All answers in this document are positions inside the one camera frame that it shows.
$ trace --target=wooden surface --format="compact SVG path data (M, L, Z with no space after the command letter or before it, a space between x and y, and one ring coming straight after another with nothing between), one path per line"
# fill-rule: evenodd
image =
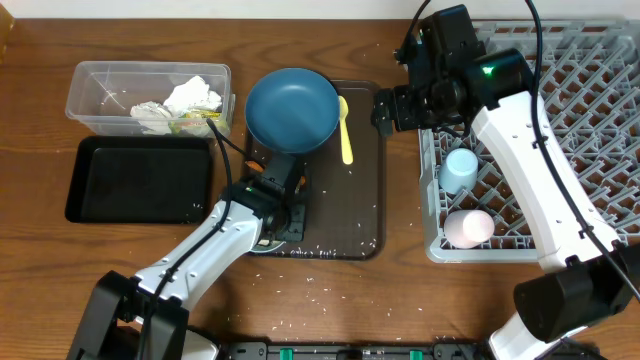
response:
M252 85L282 67L388 87L406 82L391 56L407 21L20 20L0 66L0 358L63 358L95 282L132 275L194 226L80 225L64 206L88 129L65 117L83 60L224 63L237 94L232 139L246 131ZM514 285L537 265L434 264L424 251L414 132L387 143L387 244L368 262L245 257L205 294L191 322L223 339L428 342L484 339L514 312ZM240 157L233 155L234 174ZM214 191L224 182L216 162ZM640 307L579 337L610 359L640 353Z

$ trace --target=blue frying pan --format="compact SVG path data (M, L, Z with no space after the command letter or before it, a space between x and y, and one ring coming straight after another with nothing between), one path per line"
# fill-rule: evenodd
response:
M251 135L271 150L308 153L324 143L340 116L331 83L306 69L282 69L251 89L245 107Z

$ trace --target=clear plastic container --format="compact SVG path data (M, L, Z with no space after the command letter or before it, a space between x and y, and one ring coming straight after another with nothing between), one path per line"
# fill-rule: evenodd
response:
M136 119L130 116L131 107L148 101L162 104L175 86L196 75L222 97L222 111L214 121L220 132L228 136L235 96L231 93L231 70L222 64L84 61L73 74L66 114L98 135L160 135L162 131L154 130L158 126L153 125L164 124L174 135L213 137L204 119ZM142 125L140 120L152 126Z

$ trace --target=light blue cup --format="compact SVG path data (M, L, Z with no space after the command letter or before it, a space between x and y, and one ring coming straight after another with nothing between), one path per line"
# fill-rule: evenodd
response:
M438 182L449 194L458 194L462 189L473 190L478 178L478 158L467 149L455 149L449 153L440 167Z

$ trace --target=dish rack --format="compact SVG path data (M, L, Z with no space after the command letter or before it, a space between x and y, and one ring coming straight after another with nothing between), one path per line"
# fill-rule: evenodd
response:
M605 221L625 243L640 238L640 21L542 25L540 93L554 134ZM474 22L474 28L488 53L516 48L533 69L533 22ZM536 262L524 215L484 145L473 135L459 139L431 130L419 131L419 142L428 257L440 263ZM453 196L439 188L438 171L459 147L478 156L478 181L473 190ZM494 236L473 249L453 247L442 227L449 212L460 209L489 213Z

